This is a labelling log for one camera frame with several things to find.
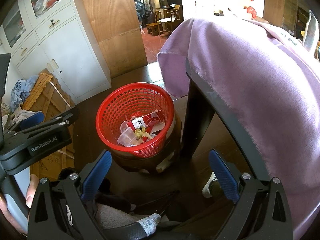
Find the lavender towel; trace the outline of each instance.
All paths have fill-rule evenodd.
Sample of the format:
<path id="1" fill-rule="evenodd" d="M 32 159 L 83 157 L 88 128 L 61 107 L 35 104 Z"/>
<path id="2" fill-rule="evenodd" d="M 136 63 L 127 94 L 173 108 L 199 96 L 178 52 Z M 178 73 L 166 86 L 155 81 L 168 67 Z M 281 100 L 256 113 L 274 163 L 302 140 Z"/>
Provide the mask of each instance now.
<path id="1" fill-rule="evenodd" d="M 183 22 L 158 54 L 165 86 L 178 98 L 188 94 L 186 57 L 281 179 L 300 239 L 320 204 L 319 62 L 283 29 L 220 16 Z"/>

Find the yellow mat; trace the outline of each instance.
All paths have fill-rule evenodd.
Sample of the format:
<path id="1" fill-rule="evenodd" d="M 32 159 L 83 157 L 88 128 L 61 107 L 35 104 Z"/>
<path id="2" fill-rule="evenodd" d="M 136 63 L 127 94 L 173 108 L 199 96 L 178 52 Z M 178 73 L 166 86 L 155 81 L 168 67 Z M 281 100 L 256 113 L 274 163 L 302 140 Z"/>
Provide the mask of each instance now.
<path id="1" fill-rule="evenodd" d="M 27 100 L 23 103 L 22 109 L 29 110 L 33 106 L 52 77 L 52 75 L 46 73 L 39 74 L 38 80 L 33 89 L 30 91 L 30 96 L 28 96 Z"/>

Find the doorway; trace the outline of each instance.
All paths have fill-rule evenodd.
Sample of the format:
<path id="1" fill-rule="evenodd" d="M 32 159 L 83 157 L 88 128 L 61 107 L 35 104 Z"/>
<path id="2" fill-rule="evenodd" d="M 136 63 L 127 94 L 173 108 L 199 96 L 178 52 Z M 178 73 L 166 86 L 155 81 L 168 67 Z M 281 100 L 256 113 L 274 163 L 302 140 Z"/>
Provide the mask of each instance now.
<path id="1" fill-rule="evenodd" d="M 163 44 L 183 21 L 182 0 L 134 0 L 134 2 L 146 57 L 148 64 L 151 64 L 157 61 L 157 54 Z M 169 13 L 170 11 L 175 15 L 179 14 L 176 21 L 173 13 Z M 157 22 L 155 12 L 159 12 L 162 23 Z"/>

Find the black table leg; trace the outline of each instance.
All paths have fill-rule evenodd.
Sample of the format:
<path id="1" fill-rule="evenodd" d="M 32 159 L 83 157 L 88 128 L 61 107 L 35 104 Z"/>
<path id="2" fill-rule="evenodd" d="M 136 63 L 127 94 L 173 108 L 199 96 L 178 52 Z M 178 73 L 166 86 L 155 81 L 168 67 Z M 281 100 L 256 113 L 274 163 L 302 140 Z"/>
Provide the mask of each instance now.
<path id="1" fill-rule="evenodd" d="M 190 79 L 186 118 L 184 122 L 181 157 L 191 158 L 207 130 L 214 110 Z"/>

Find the finger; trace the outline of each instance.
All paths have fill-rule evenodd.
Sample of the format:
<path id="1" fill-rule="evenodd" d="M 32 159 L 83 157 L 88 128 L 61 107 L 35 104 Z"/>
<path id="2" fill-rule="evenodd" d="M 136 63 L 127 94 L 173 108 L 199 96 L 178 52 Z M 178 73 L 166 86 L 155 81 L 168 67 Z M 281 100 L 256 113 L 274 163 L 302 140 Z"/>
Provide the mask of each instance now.
<path id="1" fill-rule="evenodd" d="M 26 195 L 26 200 L 27 200 L 26 205 L 29 208 L 31 208 L 33 198 L 35 196 L 38 184 L 39 184 L 39 178 L 35 174 L 31 174 L 30 175 L 30 185 L 28 187 L 27 195 Z"/>
<path id="2" fill-rule="evenodd" d="M 17 229 L 18 232 L 26 234 L 27 232 L 22 229 L 20 224 L 13 218 L 8 210 L 7 202 L 5 198 L 0 194 L 0 209 L 4 217 L 10 222 L 10 224 Z"/>

